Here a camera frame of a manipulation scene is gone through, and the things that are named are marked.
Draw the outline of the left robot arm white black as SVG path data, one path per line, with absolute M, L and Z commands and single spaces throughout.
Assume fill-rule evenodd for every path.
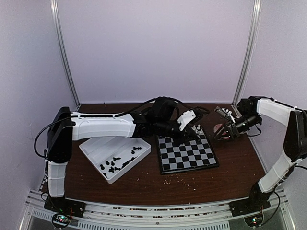
M 72 156 L 72 143 L 87 138 L 147 138 L 153 135 L 171 137 L 182 144 L 195 137 L 188 126 L 196 118 L 196 112 L 188 107 L 183 114 L 172 120 L 174 111 L 183 102 L 158 97 L 153 105 L 142 111 L 137 107 L 117 114 L 83 114 L 70 111 L 69 107 L 59 109 L 53 122 L 43 130 L 47 131 L 47 151 L 42 155 L 47 160 L 48 195 L 50 204 L 59 213 L 69 209 L 64 199 L 66 166 Z

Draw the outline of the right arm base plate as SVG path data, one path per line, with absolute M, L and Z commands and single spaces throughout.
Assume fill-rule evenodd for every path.
M 229 203 L 229 208 L 233 217 L 260 212 L 261 209 L 270 207 L 269 201 L 264 201 L 263 203 L 250 202 L 248 198 Z

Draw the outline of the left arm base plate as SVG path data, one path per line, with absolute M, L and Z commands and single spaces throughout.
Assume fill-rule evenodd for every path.
M 83 217 L 85 207 L 84 202 L 66 199 L 65 197 L 47 197 L 44 204 L 44 209 L 79 218 Z

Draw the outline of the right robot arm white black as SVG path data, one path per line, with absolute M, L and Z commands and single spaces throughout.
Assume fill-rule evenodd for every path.
M 236 108 L 241 116 L 235 117 L 227 108 L 214 108 L 226 120 L 213 126 L 212 140 L 221 153 L 222 168 L 231 170 L 232 182 L 238 186 L 230 192 L 247 195 L 250 185 L 246 208 L 252 212 L 281 184 L 290 201 L 305 201 L 306 192 L 297 185 L 290 188 L 291 183 L 286 179 L 297 178 L 296 174 L 291 175 L 294 169 L 306 169 L 300 162 L 307 158 L 307 112 L 264 96 L 243 98 Z M 265 137 L 260 139 L 264 144 L 260 148 L 268 153 L 275 150 L 277 158 L 265 173 L 246 132 L 268 119 L 271 123 L 264 129 Z

